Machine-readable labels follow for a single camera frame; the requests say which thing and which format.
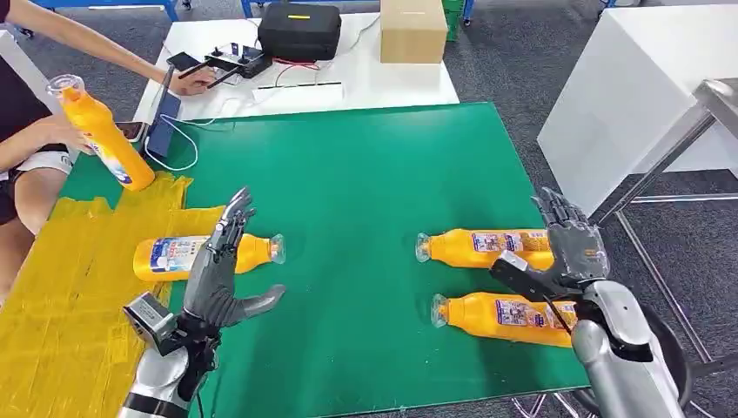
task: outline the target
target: yellow plastic bottle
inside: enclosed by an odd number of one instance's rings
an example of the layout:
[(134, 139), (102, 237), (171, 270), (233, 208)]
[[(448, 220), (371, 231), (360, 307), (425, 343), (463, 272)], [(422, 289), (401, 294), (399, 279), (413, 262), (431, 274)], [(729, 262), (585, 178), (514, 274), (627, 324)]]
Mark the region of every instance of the yellow plastic bottle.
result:
[[(576, 324), (574, 302), (553, 304), (572, 329)], [(450, 324), (479, 337), (572, 346), (569, 333), (546, 302), (529, 302), (518, 294), (470, 293), (458, 299), (436, 294), (431, 317), (436, 327)]]
[(47, 91), (59, 99), (64, 114), (123, 187), (135, 192), (154, 181), (154, 171), (117, 128), (110, 109), (84, 90), (82, 78), (56, 76)]
[(554, 263), (545, 229), (452, 229), (434, 237), (419, 233), (415, 257), (421, 263), (434, 259), (454, 267), (489, 268), (503, 250), (515, 252), (539, 270), (546, 270)]
[[(138, 244), (133, 254), (133, 272), (145, 281), (187, 280), (195, 256), (208, 238), (198, 235), (147, 239)], [(236, 273), (246, 273), (268, 262), (283, 264), (285, 258), (285, 237), (281, 233), (271, 238), (245, 233), (236, 252)]]

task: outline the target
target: green table surface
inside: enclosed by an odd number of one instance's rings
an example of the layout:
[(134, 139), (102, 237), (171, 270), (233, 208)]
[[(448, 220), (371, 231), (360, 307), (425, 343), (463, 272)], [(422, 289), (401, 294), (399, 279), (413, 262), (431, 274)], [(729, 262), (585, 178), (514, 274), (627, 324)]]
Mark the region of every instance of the green table surface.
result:
[[(242, 185), (246, 230), (285, 235), (287, 261), (237, 276), (238, 295), (283, 283), (275, 309), (224, 331), (206, 414), (302, 417), (409, 408), (587, 385), (571, 349), (435, 328), (431, 298), (510, 293), (484, 269), (414, 256), (419, 232), (540, 227), (533, 188), (491, 104), (223, 119), (183, 128), (199, 162), (187, 207), (223, 205)], [(192, 158), (175, 134), (172, 166)], [(121, 187), (80, 157), (74, 199)], [(175, 283), (179, 309), (184, 282)], [(191, 416), (197, 416), (197, 408)]]

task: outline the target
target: person's hand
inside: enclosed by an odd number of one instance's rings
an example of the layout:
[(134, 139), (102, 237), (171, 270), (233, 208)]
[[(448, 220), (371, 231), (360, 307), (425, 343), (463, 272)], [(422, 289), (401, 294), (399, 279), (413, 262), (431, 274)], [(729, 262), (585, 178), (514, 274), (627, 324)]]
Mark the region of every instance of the person's hand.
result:
[(179, 78), (179, 71), (171, 76), (169, 89), (180, 96), (193, 96), (204, 93), (207, 86), (215, 81), (215, 71), (210, 67), (201, 68), (185, 78)]
[(87, 146), (87, 139), (83, 133), (75, 128), (65, 115), (51, 115), (40, 118), (32, 125), (33, 134), (41, 145), (65, 144), (76, 148), (87, 155), (94, 155), (92, 149)]

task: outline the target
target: floor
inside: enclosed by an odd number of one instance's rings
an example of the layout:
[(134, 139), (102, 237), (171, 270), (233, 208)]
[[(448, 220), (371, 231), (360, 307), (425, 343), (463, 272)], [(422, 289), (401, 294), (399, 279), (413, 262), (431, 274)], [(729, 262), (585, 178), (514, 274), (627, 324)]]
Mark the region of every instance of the floor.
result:
[[(343, 12), (376, 11), (377, 3), (337, 3)], [(182, 20), (242, 17), (235, 0), (193, 0), (191, 11), (179, 9)], [(556, 185), (536, 136), (574, 67), (594, 26), (596, 0), (478, 0), (473, 24), (460, 29), (459, 40), (447, 44), (445, 62), (461, 101), (492, 101), (518, 150), (533, 183)], [(139, 56), (153, 61), (170, 22), (163, 11), (63, 9), (62, 14), (98, 30)], [(114, 65), (55, 44), (44, 37), (18, 39), (47, 77), (70, 72), (82, 76), (88, 88), (108, 104), (118, 120), (133, 116), (144, 80)], [(738, 192), (738, 181), (727, 172), (668, 174), (655, 193)], [(634, 228), (655, 259), (666, 281), (694, 323), (713, 356), (735, 351), (738, 343), (738, 271), (734, 203), (691, 203), (635, 206), (627, 209)], [(613, 263), (612, 278), (664, 315), (682, 337), (690, 359), (697, 361), (620, 225), (612, 220), (603, 230)], [(716, 417), (736, 417), (738, 372), (698, 381), (694, 400)], [(701, 416), (688, 408), (689, 417)], [(508, 400), (415, 408), (384, 414), (389, 417), (514, 417)], [(549, 396), (539, 416), (566, 415)]]

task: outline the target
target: bottle cap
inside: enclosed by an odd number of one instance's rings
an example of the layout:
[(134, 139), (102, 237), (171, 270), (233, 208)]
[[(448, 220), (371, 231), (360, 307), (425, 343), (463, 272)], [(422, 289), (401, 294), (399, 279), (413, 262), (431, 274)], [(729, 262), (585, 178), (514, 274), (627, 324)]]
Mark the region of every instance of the bottle cap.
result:
[(285, 237), (281, 233), (269, 239), (269, 257), (272, 259), (272, 263), (285, 264), (287, 248), (285, 247)]
[(63, 74), (49, 80), (46, 92), (58, 98), (62, 103), (76, 102), (84, 92), (84, 81), (78, 76)]
[(437, 293), (433, 296), (431, 305), (431, 322), (436, 328), (448, 323), (448, 299)]
[(424, 233), (419, 233), (415, 241), (415, 258), (421, 263), (431, 259), (431, 238)]

